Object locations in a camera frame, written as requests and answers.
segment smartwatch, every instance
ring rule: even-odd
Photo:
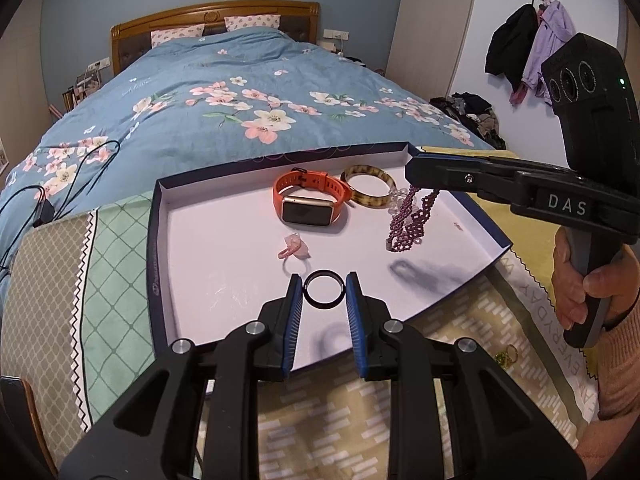
[[[306,198],[283,196],[288,187],[300,186],[317,189],[335,198]],[[329,226],[340,216],[342,205],[351,199],[351,188],[347,183],[329,176],[325,172],[293,168],[273,184],[273,206],[283,222],[313,226]]]

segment yellow cloth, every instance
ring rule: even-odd
[[[422,146],[420,149],[429,153],[519,158],[515,153],[509,151],[457,150],[455,148],[436,148],[433,146]],[[558,225],[542,222],[533,218],[525,218],[524,216],[517,216],[511,213],[508,205],[488,202],[487,200],[478,198],[474,194],[472,194],[471,197],[478,202],[482,209],[484,209],[513,242],[513,251],[522,260],[527,269],[529,269],[529,272],[549,293],[551,303],[555,303],[556,298],[554,297],[554,290],[551,285],[551,274],[554,271],[554,237],[558,230]],[[587,357],[590,372],[595,372],[596,354],[594,350],[586,349],[584,353]]]

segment blue duvet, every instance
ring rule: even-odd
[[[149,191],[171,174],[277,153],[394,140],[490,149],[367,68],[278,30],[253,27],[153,48],[42,137],[8,175],[0,206],[16,190],[40,184],[60,209],[74,180],[71,196],[118,150],[112,140],[120,143],[118,154],[65,212]],[[21,193],[2,214],[2,254],[37,195]]]

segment charger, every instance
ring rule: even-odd
[[[40,227],[41,225],[53,222],[55,213],[56,210],[48,199],[41,200],[36,207],[35,219],[32,224],[33,227]]]

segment pile of clothes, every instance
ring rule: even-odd
[[[450,97],[436,97],[431,99],[429,104],[462,123],[496,150],[507,149],[506,143],[500,137],[500,124],[494,107],[479,95],[464,92]]]

